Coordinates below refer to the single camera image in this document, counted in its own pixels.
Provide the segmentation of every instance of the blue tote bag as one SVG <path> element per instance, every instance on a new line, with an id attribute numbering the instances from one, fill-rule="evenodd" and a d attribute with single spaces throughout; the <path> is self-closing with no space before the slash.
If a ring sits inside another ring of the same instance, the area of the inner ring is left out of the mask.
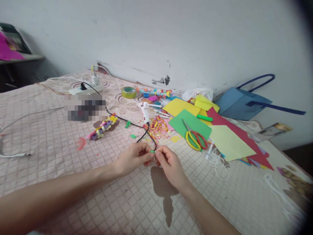
<path id="1" fill-rule="evenodd" d="M 249 91 L 241 90 L 240 88 L 247 85 L 255 80 L 264 77 L 271 77 L 269 80 L 263 84 L 253 88 Z M 304 115 L 306 112 L 288 109 L 284 107 L 279 107 L 276 105 L 271 105 L 272 101 L 268 100 L 260 95 L 253 94 L 252 92 L 256 89 L 268 84 L 275 79 L 274 74 L 266 74 L 257 78 L 254 78 L 237 88 L 230 88 L 225 94 L 223 94 L 215 103 L 220 107 L 219 114 L 223 117 L 232 118 L 236 120 L 249 121 L 259 112 L 261 112 L 266 107 L 278 109 L 288 113 Z"/>

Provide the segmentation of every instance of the power strip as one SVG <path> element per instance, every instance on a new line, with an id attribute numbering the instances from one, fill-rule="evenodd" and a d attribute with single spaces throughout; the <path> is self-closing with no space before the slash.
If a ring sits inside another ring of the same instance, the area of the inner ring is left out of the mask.
<path id="1" fill-rule="evenodd" d="M 101 84 L 95 85 L 95 84 L 91 83 L 90 85 L 98 92 L 104 90 L 104 87 Z M 78 87 L 78 88 L 70 89 L 69 93 L 71 95 L 91 95 L 91 94 L 97 93 L 94 89 L 92 89 L 90 86 L 88 86 L 86 84 L 85 84 L 85 87 L 87 88 L 87 90 L 82 90 L 80 87 Z"/>

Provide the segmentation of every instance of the hand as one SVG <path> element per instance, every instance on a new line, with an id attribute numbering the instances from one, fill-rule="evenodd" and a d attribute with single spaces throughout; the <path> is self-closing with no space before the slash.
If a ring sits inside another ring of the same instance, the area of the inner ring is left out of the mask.
<path id="1" fill-rule="evenodd" d="M 141 164 L 150 165 L 155 157 L 155 154 L 150 151 L 151 148 L 147 143 L 131 144 L 115 162 L 117 171 L 121 176 L 125 176 L 136 170 Z"/>
<path id="2" fill-rule="evenodd" d="M 185 186 L 191 184 L 177 154 L 168 147 L 163 145 L 156 150 L 156 163 L 162 165 L 167 179 L 178 191 L 181 192 Z"/>

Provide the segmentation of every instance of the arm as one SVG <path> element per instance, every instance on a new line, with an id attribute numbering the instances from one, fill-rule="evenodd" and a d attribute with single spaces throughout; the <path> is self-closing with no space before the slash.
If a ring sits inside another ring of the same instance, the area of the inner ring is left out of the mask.
<path id="1" fill-rule="evenodd" d="M 86 172 L 48 180 L 0 198 L 0 234 L 27 234 L 53 214 L 108 182 L 127 175 L 154 154 L 146 143 L 132 144 L 117 161 Z"/>
<path id="2" fill-rule="evenodd" d="M 178 156 L 166 146 L 156 150 L 157 162 L 170 183 L 178 189 L 200 222 L 205 234 L 240 234 L 191 184 Z"/>

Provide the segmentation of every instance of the white plastic bag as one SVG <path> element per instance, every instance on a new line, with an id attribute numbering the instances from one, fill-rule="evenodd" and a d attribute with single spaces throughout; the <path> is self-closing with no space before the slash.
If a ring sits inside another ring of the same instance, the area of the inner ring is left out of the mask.
<path id="1" fill-rule="evenodd" d="M 203 95 L 209 101 L 213 99 L 213 90 L 211 88 L 194 88 L 187 90 L 182 94 L 182 99 L 188 101 L 190 98 L 196 98 L 198 94 Z"/>

